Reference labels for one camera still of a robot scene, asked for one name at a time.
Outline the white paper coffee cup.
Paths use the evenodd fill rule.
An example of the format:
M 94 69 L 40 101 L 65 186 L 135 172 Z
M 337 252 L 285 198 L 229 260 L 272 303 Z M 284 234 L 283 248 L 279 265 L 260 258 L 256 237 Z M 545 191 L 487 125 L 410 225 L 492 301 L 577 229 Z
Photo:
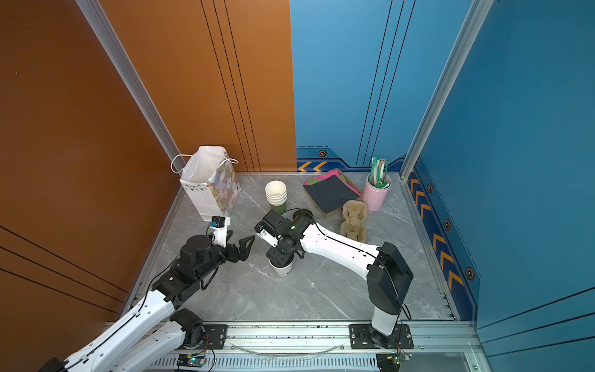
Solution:
M 274 268 L 275 272 L 279 276 L 284 277 L 284 276 L 287 276 L 291 272 L 291 270 L 293 268 L 294 259 L 291 258 L 285 266 L 276 265 L 276 263 L 273 262 L 272 260 L 269 260 L 269 262 L 270 262 L 271 267 Z

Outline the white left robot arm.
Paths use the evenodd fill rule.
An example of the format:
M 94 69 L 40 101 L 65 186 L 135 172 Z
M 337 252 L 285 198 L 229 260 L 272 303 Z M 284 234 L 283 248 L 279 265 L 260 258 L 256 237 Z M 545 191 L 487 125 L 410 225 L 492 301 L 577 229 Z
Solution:
M 145 295 L 126 314 L 87 346 L 63 361 L 51 358 L 40 370 L 110 371 L 133 358 L 138 364 L 151 364 L 149 347 L 166 341 L 172 345 L 164 353 L 178 347 L 207 347 L 203 320 L 182 305 L 197 291 L 206 290 L 220 266 L 247 260 L 255 238 L 224 245 L 215 243 L 213 235 L 189 238 L 179 256 L 153 278 Z

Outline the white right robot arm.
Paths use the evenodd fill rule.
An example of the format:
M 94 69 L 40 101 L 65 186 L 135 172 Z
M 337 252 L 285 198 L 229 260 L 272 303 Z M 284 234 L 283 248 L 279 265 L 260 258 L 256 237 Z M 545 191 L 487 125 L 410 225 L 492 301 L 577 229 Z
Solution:
M 395 245 L 350 240 L 316 223 L 308 209 L 298 209 L 293 219 L 271 210 L 255 225 L 255 232 L 271 247 L 267 258 L 276 269 L 289 268 L 296 257 L 314 254 L 342 265 L 367 282 L 374 312 L 367 328 L 352 332 L 354 349 L 413 347 L 411 332 L 401 323 L 401 315 L 410 317 L 404 300 L 414 275 Z

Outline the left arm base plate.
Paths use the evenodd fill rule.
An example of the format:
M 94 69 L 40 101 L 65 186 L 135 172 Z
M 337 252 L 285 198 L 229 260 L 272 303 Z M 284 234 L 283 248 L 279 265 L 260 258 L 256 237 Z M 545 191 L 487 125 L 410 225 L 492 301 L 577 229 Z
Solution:
M 182 352 L 200 352 L 205 349 L 223 350 L 227 333 L 228 326 L 226 324 L 203 325 L 201 330 L 193 330 L 176 350 Z

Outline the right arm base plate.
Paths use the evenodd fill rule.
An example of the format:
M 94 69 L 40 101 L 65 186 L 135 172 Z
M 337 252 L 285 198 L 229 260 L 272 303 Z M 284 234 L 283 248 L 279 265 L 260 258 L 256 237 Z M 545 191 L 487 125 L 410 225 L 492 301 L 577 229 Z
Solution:
M 351 324 L 350 345 L 354 350 L 412 350 L 415 345 L 409 325 L 398 323 L 389 336 L 375 330 L 370 324 Z

